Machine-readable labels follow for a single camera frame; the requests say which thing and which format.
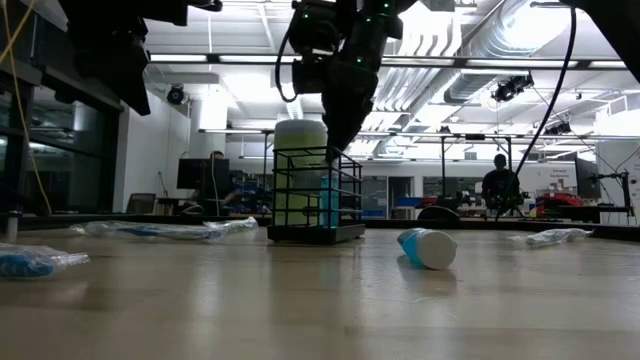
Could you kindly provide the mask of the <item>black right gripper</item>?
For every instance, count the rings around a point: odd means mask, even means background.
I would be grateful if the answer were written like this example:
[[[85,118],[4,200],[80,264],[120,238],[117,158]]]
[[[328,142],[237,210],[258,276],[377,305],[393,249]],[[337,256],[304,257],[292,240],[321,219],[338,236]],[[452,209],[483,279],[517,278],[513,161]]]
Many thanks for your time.
[[[329,62],[322,91],[322,104],[326,108],[323,122],[327,127],[327,163],[332,163],[347,148],[371,113],[370,107],[336,108],[348,98],[356,98],[358,105],[371,99],[379,82],[385,46],[385,39],[346,41]]]

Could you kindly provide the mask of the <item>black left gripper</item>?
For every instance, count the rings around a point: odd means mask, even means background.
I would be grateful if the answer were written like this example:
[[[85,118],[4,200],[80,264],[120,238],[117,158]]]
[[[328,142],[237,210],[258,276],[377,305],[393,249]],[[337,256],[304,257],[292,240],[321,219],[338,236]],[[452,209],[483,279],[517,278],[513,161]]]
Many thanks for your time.
[[[66,34],[76,48],[141,45],[147,19],[186,26],[190,8],[221,12],[223,0],[58,0],[66,18]],[[143,72],[149,64],[144,49],[77,52],[74,65],[93,77],[139,115],[151,113]]]

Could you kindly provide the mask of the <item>blue mouthwash bottle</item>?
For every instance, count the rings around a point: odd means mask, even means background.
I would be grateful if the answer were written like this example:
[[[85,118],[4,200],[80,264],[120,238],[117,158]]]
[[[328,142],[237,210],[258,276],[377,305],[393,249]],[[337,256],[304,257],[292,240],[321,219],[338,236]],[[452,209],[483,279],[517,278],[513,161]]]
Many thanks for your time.
[[[340,192],[338,174],[332,172],[321,177],[320,191],[320,220],[324,228],[337,228],[339,225]]]
[[[432,270],[446,270],[454,262],[458,245],[448,234],[426,228],[402,232],[397,242],[410,263]]]

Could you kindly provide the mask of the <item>black wire caddy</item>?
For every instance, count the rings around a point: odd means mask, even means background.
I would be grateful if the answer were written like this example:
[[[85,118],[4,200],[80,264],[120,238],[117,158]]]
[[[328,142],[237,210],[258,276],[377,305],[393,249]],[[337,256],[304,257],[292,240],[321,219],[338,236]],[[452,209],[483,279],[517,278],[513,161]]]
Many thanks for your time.
[[[340,192],[340,217],[337,228],[324,228],[320,220],[320,195],[317,208],[305,208],[305,213],[316,213],[316,225],[275,225],[272,200],[272,224],[268,227],[268,238],[276,243],[292,242],[314,245],[333,245],[347,242],[362,236],[365,232],[363,224],[344,225],[343,219],[362,220],[362,165],[354,158],[342,152],[332,163],[327,163],[326,174],[338,174]]]

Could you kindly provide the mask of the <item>blue toothbrush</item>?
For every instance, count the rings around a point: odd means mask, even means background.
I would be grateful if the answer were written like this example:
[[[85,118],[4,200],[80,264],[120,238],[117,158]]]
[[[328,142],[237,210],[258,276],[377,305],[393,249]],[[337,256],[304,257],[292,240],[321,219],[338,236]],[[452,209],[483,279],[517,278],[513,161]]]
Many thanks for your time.
[[[0,278],[36,279],[90,262],[86,253],[67,253],[48,246],[0,243]]]
[[[70,227],[72,231],[92,237],[118,235],[145,239],[202,241],[205,243],[212,243],[214,240],[227,235],[248,232],[257,228],[258,222],[253,217],[243,220],[205,221],[201,225],[91,221]]]

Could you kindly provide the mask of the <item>green wipes canister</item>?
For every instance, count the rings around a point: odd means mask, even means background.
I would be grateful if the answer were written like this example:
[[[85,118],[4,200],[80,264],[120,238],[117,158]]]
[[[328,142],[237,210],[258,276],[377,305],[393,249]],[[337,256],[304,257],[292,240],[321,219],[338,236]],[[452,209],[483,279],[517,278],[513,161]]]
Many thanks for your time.
[[[303,209],[319,206],[326,174],[326,126],[313,120],[284,120],[274,129],[275,225],[316,225],[318,215]]]

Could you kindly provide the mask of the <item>long ceiling light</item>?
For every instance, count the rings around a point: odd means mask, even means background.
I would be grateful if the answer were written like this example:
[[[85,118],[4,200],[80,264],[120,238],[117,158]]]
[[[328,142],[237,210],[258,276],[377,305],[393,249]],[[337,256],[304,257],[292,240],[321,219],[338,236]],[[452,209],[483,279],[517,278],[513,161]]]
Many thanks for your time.
[[[207,63],[208,56],[204,54],[151,54],[154,63]]]
[[[564,65],[563,60],[532,60],[532,59],[471,59],[466,62],[468,67],[492,68],[556,68]]]

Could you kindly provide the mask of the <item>person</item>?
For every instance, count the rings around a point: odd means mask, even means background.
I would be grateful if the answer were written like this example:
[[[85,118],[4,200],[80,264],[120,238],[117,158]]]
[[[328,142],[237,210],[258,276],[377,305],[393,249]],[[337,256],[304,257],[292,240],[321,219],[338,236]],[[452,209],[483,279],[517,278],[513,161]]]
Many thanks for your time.
[[[481,185],[481,195],[489,210],[500,215],[517,208],[523,203],[520,182],[515,173],[507,168],[504,154],[494,157],[495,168],[488,172]]]
[[[235,196],[229,161],[221,151],[215,150],[206,161],[204,179],[194,191],[192,199],[208,215],[227,216]]]

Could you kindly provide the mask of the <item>black computer monitor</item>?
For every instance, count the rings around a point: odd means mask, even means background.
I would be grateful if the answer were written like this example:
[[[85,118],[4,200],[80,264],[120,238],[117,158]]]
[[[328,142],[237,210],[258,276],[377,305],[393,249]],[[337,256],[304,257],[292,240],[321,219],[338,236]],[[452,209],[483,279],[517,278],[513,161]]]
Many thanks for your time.
[[[216,186],[226,190],[231,184],[228,160],[180,159],[178,163],[178,189],[206,190]]]

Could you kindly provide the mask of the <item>black office chair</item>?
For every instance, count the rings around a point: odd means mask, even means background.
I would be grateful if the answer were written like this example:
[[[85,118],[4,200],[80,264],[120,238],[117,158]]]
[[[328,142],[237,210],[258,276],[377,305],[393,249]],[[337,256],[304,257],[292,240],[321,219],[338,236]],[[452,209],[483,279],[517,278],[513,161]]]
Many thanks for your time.
[[[132,193],[126,207],[127,214],[153,214],[156,201],[155,193]]]

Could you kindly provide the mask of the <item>dark flat monitor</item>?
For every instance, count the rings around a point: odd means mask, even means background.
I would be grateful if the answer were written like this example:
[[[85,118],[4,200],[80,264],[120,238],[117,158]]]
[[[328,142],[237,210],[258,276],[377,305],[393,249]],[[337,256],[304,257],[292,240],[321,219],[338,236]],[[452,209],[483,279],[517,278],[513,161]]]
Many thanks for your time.
[[[575,158],[574,164],[578,196],[582,199],[599,199],[601,190],[597,179],[599,175],[597,164],[580,158]]]

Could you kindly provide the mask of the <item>black metal stand frame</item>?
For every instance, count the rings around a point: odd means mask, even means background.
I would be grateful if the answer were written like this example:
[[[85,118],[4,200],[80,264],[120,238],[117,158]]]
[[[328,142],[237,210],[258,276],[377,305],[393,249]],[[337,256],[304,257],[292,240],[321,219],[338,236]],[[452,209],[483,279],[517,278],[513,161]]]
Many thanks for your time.
[[[501,147],[501,143],[499,139],[504,139],[507,144],[506,152],[507,152],[507,164],[510,172],[513,171],[512,164],[512,136],[511,135],[497,135],[497,134],[482,134],[482,133],[440,133],[440,160],[441,160],[441,197],[445,199],[447,197],[447,182],[446,182],[446,152],[449,150],[451,146],[457,144],[458,142],[465,141],[475,141],[475,142],[484,142],[491,140],[498,147]]]

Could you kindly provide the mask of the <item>black aluminium table frame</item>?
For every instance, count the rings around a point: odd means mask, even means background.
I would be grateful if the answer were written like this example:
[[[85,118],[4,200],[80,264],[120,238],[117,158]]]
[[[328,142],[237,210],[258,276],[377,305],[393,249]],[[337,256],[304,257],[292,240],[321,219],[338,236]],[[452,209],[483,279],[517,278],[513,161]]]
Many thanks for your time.
[[[4,230],[8,218],[17,218],[17,228],[21,231],[61,229],[74,224],[91,221],[126,221],[140,223],[159,223],[171,225],[201,225],[206,221],[229,221],[244,219],[240,217],[214,217],[214,216],[160,216],[160,215],[130,215],[130,214],[75,214],[52,215],[47,217],[33,214],[0,213],[0,230]],[[409,229],[426,227],[436,230],[461,230],[471,231],[522,231],[542,232],[550,229],[581,228],[592,231],[592,236],[605,240],[628,241],[640,243],[640,226],[618,226],[602,224],[583,224],[568,222],[543,222],[529,220],[500,219],[481,220],[467,219],[459,221],[445,220],[379,220],[364,219],[361,221],[343,219],[344,225],[364,224],[366,229]]]

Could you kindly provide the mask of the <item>silver ceiling duct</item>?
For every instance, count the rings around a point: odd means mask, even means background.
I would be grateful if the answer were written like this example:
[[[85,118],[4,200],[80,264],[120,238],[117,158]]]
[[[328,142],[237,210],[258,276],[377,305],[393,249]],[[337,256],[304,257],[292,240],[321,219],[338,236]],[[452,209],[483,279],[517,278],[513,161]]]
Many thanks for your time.
[[[534,8],[539,0],[505,0],[468,41],[462,40],[457,15],[429,10],[416,2],[400,18],[402,56],[530,57],[570,24],[566,11]],[[408,110],[420,103],[453,106],[470,101],[494,75],[457,69],[396,68],[388,70],[375,95],[376,110]]]

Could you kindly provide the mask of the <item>white cylindrical post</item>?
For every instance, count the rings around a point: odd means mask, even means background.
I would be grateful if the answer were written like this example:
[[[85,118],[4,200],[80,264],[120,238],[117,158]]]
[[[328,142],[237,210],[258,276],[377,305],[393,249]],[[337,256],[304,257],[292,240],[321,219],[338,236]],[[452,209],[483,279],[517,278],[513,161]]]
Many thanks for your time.
[[[19,211],[9,211],[5,214],[3,220],[2,236],[5,242],[15,243],[17,240],[19,221],[22,217],[22,213]]]

